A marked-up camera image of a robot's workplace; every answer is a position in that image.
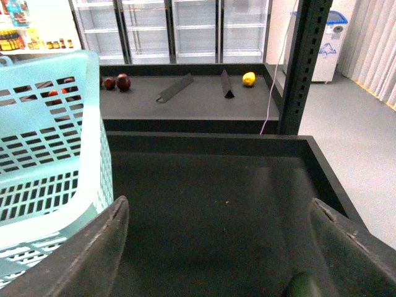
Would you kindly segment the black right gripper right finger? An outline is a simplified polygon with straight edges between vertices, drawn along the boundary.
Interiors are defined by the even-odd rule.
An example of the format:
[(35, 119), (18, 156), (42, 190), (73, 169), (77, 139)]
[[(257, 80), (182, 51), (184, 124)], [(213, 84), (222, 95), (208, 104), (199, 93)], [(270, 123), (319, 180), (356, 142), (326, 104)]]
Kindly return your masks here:
[(309, 222), (338, 296), (395, 296), (395, 249), (320, 199)]

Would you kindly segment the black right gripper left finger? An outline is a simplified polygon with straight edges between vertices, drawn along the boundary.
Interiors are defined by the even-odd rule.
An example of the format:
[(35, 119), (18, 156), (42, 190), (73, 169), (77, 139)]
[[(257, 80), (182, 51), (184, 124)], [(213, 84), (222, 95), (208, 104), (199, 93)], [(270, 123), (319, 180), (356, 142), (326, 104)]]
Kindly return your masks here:
[(60, 248), (1, 290), (1, 296), (109, 296), (129, 224), (118, 197)]

